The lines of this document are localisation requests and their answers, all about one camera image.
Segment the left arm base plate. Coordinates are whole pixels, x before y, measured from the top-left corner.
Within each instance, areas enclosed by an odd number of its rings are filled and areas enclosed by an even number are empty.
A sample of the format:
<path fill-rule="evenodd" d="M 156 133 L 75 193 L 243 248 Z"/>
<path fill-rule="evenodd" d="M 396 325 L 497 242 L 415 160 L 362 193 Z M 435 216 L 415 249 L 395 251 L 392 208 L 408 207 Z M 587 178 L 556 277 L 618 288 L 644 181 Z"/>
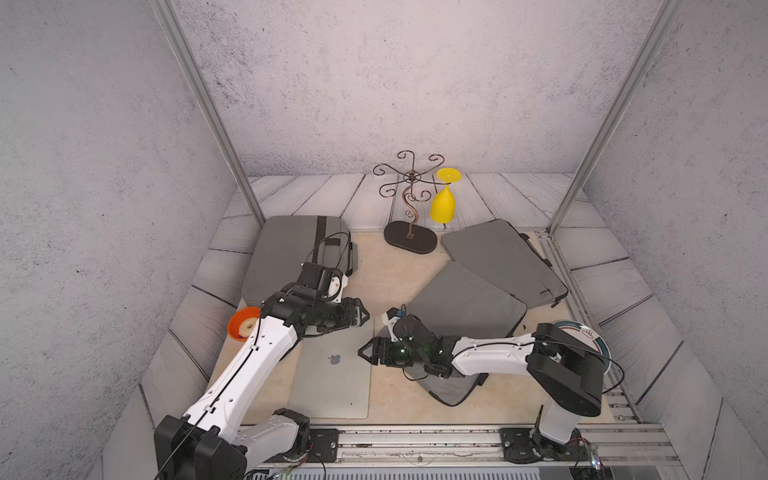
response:
<path fill-rule="evenodd" d="M 338 458 L 339 436 L 340 431 L 336 428 L 300 429 L 283 458 L 292 463 L 334 463 Z"/>

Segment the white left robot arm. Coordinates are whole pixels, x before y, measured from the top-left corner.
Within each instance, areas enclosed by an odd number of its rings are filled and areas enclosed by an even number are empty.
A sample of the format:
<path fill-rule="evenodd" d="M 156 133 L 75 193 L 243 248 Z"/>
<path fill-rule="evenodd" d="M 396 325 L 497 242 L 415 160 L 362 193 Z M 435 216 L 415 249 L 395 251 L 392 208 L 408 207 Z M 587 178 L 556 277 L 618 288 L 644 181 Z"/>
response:
<path fill-rule="evenodd" d="M 364 325 L 362 301 L 325 301 L 290 288 L 269 297 L 245 344 L 216 382 L 179 418 L 166 416 L 154 433 L 159 479 L 242 479 L 276 456 L 303 461 L 311 449 L 308 417 L 276 410 L 245 428 L 245 414 L 279 362 L 307 327 L 326 334 Z"/>

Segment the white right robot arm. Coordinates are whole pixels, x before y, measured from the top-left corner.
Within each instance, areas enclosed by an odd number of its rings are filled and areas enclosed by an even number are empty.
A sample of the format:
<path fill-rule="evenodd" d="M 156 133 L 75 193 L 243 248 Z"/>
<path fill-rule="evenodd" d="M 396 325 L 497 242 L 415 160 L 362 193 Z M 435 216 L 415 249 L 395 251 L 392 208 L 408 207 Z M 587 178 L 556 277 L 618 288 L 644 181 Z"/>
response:
<path fill-rule="evenodd" d="M 510 338 L 438 336 L 414 315 L 393 317 L 388 333 L 358 349 L 373 366 L 405 369 L 419 365 L 441 379 L 482 374 L 527 375 L 547 393 L 534 434 L 568 445 L 583 418 L 601 414 L 610 351 L 590 328 L 578 336 L 556 324 L 541 323 L 532 333 Z"/>

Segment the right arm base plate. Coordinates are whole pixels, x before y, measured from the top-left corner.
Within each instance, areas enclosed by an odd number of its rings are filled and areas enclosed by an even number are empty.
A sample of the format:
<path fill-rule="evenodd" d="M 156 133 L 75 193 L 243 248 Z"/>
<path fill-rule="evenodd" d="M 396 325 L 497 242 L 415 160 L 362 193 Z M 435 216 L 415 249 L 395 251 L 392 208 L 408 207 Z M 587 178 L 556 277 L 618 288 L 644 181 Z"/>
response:
<path fill-rule="evenodd" d="M 588 442 L 574 429 L 571 437 L 559 444 L 545 438 L 535 428 L 502 428 L 499 430 L 502 457 L 513 464 L 527 465 L 538 462 L 589 462 L 591 450 Z"/>

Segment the silver apple laptop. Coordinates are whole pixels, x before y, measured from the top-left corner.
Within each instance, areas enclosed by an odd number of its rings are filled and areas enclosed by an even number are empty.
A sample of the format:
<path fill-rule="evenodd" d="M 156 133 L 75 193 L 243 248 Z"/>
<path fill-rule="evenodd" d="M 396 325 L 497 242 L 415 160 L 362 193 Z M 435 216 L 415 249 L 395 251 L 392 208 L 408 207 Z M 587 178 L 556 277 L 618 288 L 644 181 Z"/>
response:
<path fill-rule="evenodd" d="M 372 337 L 365 324 L 302 340 L 288 408 L 313 420 L 366 418 L 371 365 L 358 349 Z"/>

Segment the grey laptop bag with strap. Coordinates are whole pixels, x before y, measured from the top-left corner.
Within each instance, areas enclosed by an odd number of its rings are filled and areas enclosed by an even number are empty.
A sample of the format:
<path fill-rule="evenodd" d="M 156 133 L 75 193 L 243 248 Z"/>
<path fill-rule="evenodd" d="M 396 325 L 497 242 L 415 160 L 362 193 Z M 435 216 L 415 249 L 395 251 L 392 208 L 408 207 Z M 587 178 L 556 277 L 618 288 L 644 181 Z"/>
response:
<path fill-rule="evenodd" d="M 335 216 L 274 216 L 261 230 L 245 282 L 242 300 L 258 307 L 269 296 L 299 278 L 301 264 L 311 261 L 351 275 L 358 266 L 357 245 L 346 222 Z"/>

